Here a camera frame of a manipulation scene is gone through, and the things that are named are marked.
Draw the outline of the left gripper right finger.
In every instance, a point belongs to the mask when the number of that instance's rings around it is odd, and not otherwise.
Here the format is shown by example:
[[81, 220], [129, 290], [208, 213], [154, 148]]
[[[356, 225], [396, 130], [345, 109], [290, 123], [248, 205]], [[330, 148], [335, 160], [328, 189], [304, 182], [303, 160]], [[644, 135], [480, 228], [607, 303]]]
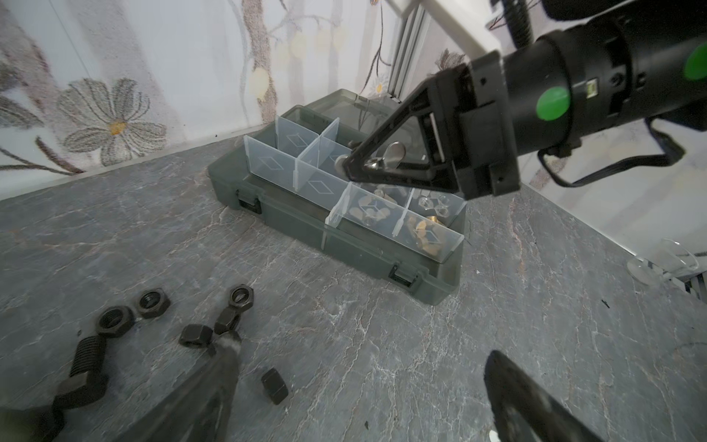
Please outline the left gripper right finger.
[[491, 351], [486, 360], [484, 384], [502, 441], [601, 441], [498, 350]]

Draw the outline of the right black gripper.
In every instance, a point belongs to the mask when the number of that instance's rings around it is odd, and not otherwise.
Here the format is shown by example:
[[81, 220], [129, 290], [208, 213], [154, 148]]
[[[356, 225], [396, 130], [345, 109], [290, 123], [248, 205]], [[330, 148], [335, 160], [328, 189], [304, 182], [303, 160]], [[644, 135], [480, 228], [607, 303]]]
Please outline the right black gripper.
[[492, 52], [425, 79], [341, 167], [352, 182], [457, 193], [520, 189], [503, 60]]

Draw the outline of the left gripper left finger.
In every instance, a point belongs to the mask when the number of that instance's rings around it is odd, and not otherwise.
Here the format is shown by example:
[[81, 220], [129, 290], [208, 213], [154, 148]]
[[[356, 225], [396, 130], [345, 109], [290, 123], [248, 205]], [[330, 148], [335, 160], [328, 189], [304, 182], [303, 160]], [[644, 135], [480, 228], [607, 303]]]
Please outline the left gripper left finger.
[[224, 441], [239, 382], [242, 340], [223, 333], [208, 347], [210, 359], [131, 427], [118, 441]]

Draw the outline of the silver hex nut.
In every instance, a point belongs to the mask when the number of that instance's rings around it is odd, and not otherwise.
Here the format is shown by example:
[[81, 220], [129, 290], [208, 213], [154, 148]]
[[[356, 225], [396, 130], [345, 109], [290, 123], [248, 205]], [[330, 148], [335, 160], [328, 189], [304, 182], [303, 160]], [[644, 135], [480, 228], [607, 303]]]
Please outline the silver hex nut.
[[450, 215], [449, 197], [443, 193], [421, 194], [417, 199], [420, 211], [427, 217], [447, 218]]

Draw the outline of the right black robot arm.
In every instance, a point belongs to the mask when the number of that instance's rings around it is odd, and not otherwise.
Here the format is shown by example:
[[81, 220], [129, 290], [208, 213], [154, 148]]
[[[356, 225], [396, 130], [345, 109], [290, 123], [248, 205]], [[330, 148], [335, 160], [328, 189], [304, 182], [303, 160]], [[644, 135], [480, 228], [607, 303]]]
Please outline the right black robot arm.
[[534, 38], [506, 3], [516, 49], [425, 79], [342, 162], [353, 182], [457, 193], [516, 192], [518, 160], [567, 158], [586, 136], [662, 119], [706, 128], [703, 1], [547, 1], [573, 27]]

